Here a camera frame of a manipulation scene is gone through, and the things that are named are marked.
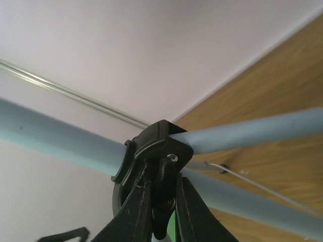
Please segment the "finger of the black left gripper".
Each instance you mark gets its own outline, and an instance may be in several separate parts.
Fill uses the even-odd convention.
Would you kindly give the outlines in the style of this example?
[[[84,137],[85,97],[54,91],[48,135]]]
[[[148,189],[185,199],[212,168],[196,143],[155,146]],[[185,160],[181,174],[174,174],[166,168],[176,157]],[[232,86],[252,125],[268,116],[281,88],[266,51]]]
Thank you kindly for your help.
[[[63,242],[77,237],[79,238],[79,241],[85,242],[89,238],[89,235],[89,230],[86,227],[81,227],[67,232],[42,237],[37,240],[37,242]]]

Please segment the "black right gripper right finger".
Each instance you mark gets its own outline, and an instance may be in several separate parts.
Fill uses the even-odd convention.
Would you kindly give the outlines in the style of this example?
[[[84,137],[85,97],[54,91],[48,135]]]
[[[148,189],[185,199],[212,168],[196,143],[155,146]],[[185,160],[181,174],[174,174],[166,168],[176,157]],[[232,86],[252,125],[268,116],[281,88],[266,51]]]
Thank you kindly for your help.
[[[187,177],[176,184],[176,241],[237,242],[215,218]]]

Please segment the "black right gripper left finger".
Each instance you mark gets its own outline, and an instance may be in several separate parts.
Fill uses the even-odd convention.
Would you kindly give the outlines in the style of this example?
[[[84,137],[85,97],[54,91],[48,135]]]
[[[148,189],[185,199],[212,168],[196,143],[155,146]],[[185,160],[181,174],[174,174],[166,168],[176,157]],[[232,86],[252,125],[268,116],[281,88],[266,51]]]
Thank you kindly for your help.
[[[113,190],[114,218],[94,237],[93,241],[151,241],[151,181],[140,180],[124,202],[124,188],[115,184]]]

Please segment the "green sheet music page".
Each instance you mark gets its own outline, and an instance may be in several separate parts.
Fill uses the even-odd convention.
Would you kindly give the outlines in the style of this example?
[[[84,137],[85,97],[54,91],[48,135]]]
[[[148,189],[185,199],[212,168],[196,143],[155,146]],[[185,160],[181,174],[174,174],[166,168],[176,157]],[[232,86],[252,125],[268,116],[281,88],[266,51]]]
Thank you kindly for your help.
[[[175,212],[172,213],[168,227],[167,227],[168,235],[172,242],[176,242],[176,214]]]

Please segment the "light blue music stand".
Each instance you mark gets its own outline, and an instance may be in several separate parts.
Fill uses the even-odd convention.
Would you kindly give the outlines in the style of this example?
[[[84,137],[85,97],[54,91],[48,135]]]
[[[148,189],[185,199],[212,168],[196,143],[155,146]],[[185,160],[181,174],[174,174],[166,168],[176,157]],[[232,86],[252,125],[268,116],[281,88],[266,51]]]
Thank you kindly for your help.
[[[188,132],[158,121],[121,144],[1,100],[1,137],[109,174],[124,202],[137,182],[151,181],[152,240],[167,241],[179,175],[193,184],[209,210],[219,209],[322,241],[322,219],[186,168],[193,155],[322,133],[322,109],[312,108]]]

